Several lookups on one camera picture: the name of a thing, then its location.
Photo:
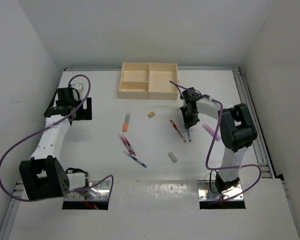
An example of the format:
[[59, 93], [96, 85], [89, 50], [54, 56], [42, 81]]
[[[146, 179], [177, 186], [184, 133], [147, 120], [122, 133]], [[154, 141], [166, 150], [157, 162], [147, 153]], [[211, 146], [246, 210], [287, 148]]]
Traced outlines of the red gel pen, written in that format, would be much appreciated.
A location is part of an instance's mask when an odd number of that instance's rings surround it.
[[175, 124], [175, 122], [170, 119], [169, 122], [171, 123], [171, 125], [173, 126], [173, 128], [177, 131], [177, 133], [180, 135], [180, 137], [182, 138], [183, 142], [186, 143], [186, 139], [184, 138], [184, 136], [181, 134], [181, 132], [179, 131], [177, 125]]

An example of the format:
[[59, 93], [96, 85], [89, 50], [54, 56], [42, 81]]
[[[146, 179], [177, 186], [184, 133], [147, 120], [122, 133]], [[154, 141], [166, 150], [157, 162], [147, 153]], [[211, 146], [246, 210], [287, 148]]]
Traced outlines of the blue gel pen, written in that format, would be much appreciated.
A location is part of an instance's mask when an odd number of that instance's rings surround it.
[[188, 141], [191, 142], [191, 135], [190, 135], [190, 130], [189, 128], [187, 128], [187, 137], [188, 137]]

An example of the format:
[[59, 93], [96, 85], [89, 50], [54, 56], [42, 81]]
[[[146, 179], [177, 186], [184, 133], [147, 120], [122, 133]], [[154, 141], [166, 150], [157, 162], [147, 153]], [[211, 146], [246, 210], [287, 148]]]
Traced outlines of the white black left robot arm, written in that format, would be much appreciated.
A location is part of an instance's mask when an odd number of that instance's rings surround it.
[[88, 185], [86, 171], [77, 168], [65, 170], [59, 162], [64, 138], [73, 121], [92, 119], [92, 99], [88, 97], [84, 107], [83, 92], [81, 83], [57, 89], [57, 99], [44, 113], [47, 129], [29, 160], [19, 165], [23, 185], [31, 201], [64, 197]]

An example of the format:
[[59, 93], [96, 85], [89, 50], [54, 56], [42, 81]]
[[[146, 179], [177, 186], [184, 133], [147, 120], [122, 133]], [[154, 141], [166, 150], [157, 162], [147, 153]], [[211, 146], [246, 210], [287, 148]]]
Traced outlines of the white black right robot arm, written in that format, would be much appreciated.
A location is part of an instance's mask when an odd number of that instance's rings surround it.
[[[243, 156], [258, 136], [248, 106], [240, 103], [226, 108], [219, 100], [202, 95], [193, 87], [185, 89], [180, 98], [183, 100], [180, 110], [186, 130], [200, 121], [199, 114], [217, 120], [205, 165], [208, 170], [216, 172], [215, 187], [219, 194], [236, 187], [240, 181]], [[209, 158], [218, 132], [224, 145], [224, 154], [221, 166], [211, 168]]]

